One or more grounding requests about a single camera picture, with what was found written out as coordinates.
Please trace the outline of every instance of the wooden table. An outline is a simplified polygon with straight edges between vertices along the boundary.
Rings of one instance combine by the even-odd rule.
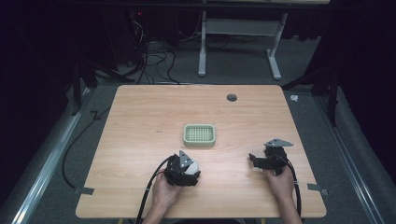
[[[230,93],[235,102],[227,100]],[[216,144],[184,147],[189,123],[213,124]],[[136,217],[155,169],[182,149],[202,173],[166,217],[279,217],[264,173],[248,159],[263,157],[263,143],[275,137],[294,144],[285,151],[300,182],[302,216],[325,216],[320,193],[307,189],[316,180],[278,86],[121,86],[85,183],[94,193],[81,195],[77,216]],[[151,193],[144,215],[150,207]]]

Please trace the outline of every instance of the gray floor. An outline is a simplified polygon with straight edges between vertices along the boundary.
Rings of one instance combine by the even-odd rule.
[[[146,70],[147,73],[142,76],[141,84],[149,84],[152,81],[156,84],[172,83],[158,75],[160,73],[166,77],[166,71],[172,64],[172,55],[167,53],[165,62],[160,63],[158,68],[154,65],[160,60],[160,57],[165,55],[156,53],[157,56],[154,56],[154,51],[170,49],[176,54],[175,64],[170,74],[180,83],[284,85],[304,74],[318,43],[318,40],[300,42],[297,38],[282,40],[276,53],[282,79],[274,81],[271,77],[269,64],[263,54],[266,48],[270,48],[271,38],[258,38],[254,41],[249,41],[253,38],[239,40],[233,40],[221,49],[216,46],[222,46],[224,42],[209,41],[209,45],[214,48],[207,50],[206,77],[197,75],[199,57],[197,45],[180,45],[178,48],[166,47],[166,49],[162,47],[161,43],[152,45],[150,49],[153,51],[148,57],[149,66]],[[121,64],[120,70],[125,69],[127,69],[126,66]],[[92,122],[93,113],[91,111],[101,113],[111,106],[117,87],[120,85],[119,82],[111,80],[99,79],[99,81],[99,86],[92,90],[92,98],[85,109],[81,111],[81,117],[71,135],[69,146],[72,140],[77,139],[87,125]],[[329,191],[329,195],[323,196],[327,215],[322,218],[307,219],[305,223],[375,223],[370,215],[373,211],[380,214],[377,223],[394,223],[396,220],[395,185],[361,133],[359,124],[351,114],[342,90],[339,91],[338,96],[336,128],[329,126],[327,117],[322,113],[322,102],[323,100],[326,102],[326,97],[312,97],[309,86],[299,86],[292,91],[284,91],[284,93],[314,175],[318,183]],[[292,94],[299,95],[298,102],[290,100]],[[19,185],[14,189],[5,206],[2,207],[0,223],[11,223],[16,216],[38,173],[56,145],[56,141],[62,136],[71,110],[70,104],[42,148],[35,155]],[[66,174],[70,181],[78,186],[84,184],[105,123],[106,113],[102,119],[92,123],[91,127],[83,133],[69,151],[65,161]],[[364,187],[373,199],[371,205],[374,205],[376,209],[375,207],[367,209],[364,202],[370,199],[362,198],[359,194],[360,186],[351,181],[351,179],[356,179],[356,176],[349,172],[350,164],[345,163],[345,154],[340,150],[340,143],[336,140],[334,133],[341,136],[341,147],[345,147],[347,155],[353,159],[353,167],[359,171],[360,176],[358,177],[361,177]],[[98,220],[76,217],[78,196],[74,195],[64,183],[61,162],[53,171],[52,179],[29,223],[118,223],[117,219]],[[280,220],[270,218],[267,219],[267,223],[280,223]]]

